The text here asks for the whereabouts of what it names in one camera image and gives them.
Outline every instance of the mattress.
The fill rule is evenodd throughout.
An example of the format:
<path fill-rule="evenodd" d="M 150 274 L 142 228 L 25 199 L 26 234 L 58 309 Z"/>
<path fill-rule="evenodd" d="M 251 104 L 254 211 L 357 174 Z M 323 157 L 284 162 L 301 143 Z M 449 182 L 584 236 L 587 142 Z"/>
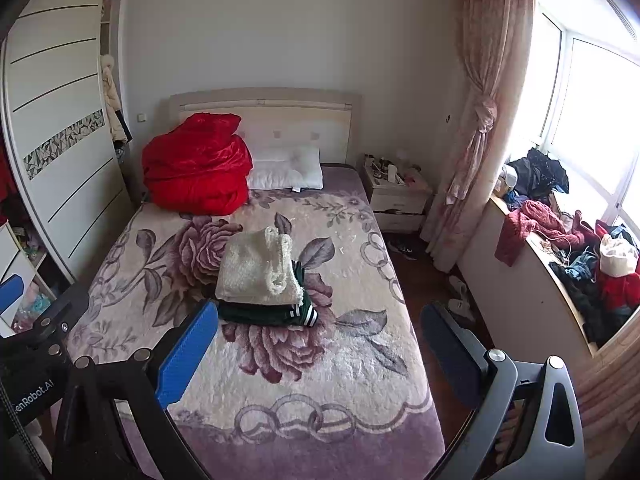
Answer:
<path fill-rule="evenodd" d="M 124 360 L 153 346 L 214 290 L 225 243 L 289 233 L 319 314 L 312 328 L 221 320 L 169 407 L 217 479 L 422 479 L 444 452 L 418 343 L 357 173 L 324 167 L 323 190 L 253 191 L 219 218 L 145 203 L 111 248 L 68 338 L 72 358 Z M 159 473 L 118 405 L 143 470 Z"/>

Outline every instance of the white pillow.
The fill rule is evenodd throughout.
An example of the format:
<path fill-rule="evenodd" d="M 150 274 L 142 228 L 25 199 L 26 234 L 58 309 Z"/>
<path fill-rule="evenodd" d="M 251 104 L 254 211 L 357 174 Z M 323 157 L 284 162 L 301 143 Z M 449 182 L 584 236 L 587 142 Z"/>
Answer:
<path fill-rule="evenodd" d="M 322 189 L 317 146 L 251 148 L 254 168 L 246 178 L 249 189 Z"/>

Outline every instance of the window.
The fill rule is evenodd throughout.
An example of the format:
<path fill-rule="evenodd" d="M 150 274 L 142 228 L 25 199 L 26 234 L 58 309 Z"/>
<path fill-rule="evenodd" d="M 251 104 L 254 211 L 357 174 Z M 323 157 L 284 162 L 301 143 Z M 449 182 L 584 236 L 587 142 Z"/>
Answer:
<path fill-rule="evenodd" d="M 640 56 L 606 0 L 578 0 L 573 14 L 567 1 L 539 0 L 511 160 L 532 146 L 557 158 L 589 224 L 624 222 L 640 238 Z"/>

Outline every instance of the shoe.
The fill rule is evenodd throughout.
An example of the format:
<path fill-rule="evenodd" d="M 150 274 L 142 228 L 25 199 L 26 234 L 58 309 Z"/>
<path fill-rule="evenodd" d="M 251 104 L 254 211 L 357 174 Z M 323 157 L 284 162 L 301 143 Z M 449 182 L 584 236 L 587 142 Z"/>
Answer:
<path fill-rule="evenodd" d="M 449 285 L 458 295 L 460 300 L 464 301 L 465 303 L 469 303 L 469 298 L 468 298 L 469 289 L 467 288 L 465 282 L 460 280 L 459 277 L 451 275 L 449 276 Z"/>
<path fill-rule="evenodd" d="M 458 316 L 467 318 L 471 322 L 476 322 L 476 317 L 471 312 L 471 305 L 469 305 L 466 301 L 449 300 L 449 303 L 447 303 L 447 308 L 452 314 L 457 314 Z"/>
<path fill-rule="evenodd" d="M 416 247 L 411 247 L 410 245 L 405 244 L 402 240 L 389 240 L 387 245 L 390 251 L 402 254 L 402 256 L 411 262 L 418 259 L 418 251 L 416 250 Z"/>

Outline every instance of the window frame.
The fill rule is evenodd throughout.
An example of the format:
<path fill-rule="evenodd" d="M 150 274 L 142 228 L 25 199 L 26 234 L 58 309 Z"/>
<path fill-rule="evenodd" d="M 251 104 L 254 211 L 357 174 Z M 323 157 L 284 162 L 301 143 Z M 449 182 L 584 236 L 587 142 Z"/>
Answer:
<path fill-rule="evenodd" d="M 613 224 L 618 217 L 622 219 L 629 229 L 634 233 L 637 238 L 640 238 L 640 226 L 637 225 L 624 211 L 622 202 L 625 199 L 626 193 L 630 187 L 631 179 L 636 171 L 640 171 L 640 142 L 635 148 L 634 154 L 631 158 L 631 162 L 623 173 L 623 177 L 618 182 L 616 189 L 613 193 L 604 188 L 595 178 L 593 178 L 587 171 L 576 164 L 570 154 L 563 152 L 553 146 L 553 139 L 560 123 L 560 117 L 562 115 L 562 108 L 564 106 L 564 100 L 568 91 L 569 78 L 571 73 L 571 63 L 574 51 L 574 42 L 583 41 L 585 43 L 592 44 L 617 54 L 620 57 L 638 65 L 640 67 L 640 56 L 638 54 L 622 50 L 612 44 L 605 41 L 598 40 L 591 36 L 586 36 L 575 30 L 571 30 L 565 27 L 557 18 L 553 16 L 545 7 L 537 4 L 536 12 L 542 13 L 551 23 L 553 23 L 560 30 L 560 49 L 558 67 L 556 69 L 556 79 L 554 81 L 554 90 L 549 102 L 549 108 L 546 113 L 545 122 L 543 123 L 542 131 L 540 135 L 535 139 L 527 139 L 533 145 L 535 145 L 541 152 L 556 156 L 567 169 L 577 173 L 582 177 L 593 189 L 607 202 L 607 208 L 604 211 L 601 220 L 607 224 Z"/>

